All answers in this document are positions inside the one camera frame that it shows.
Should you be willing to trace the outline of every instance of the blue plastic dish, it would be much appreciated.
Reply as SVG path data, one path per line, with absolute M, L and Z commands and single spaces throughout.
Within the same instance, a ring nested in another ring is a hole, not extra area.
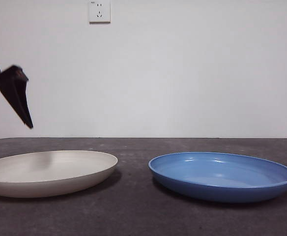
M 149 161 L 154 178 L 180 194 L 225 203 L 259 202 L 287 191 L 287 167 L 217 152 L 181 152 Z

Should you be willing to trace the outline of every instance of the dark gray table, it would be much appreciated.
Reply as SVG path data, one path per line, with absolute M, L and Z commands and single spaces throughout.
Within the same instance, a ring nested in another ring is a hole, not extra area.
M 73 194 L 0 197 L 0 236 L 287 236 L 287 192 L 254 204 L 194 200 L 156 183 L 148 161 L 180 151 L 256 156 L 287 165 L 287 139 L 0 140 L 0 158 L 47 150 L 96 150 L 119 159 L 101 184 Z

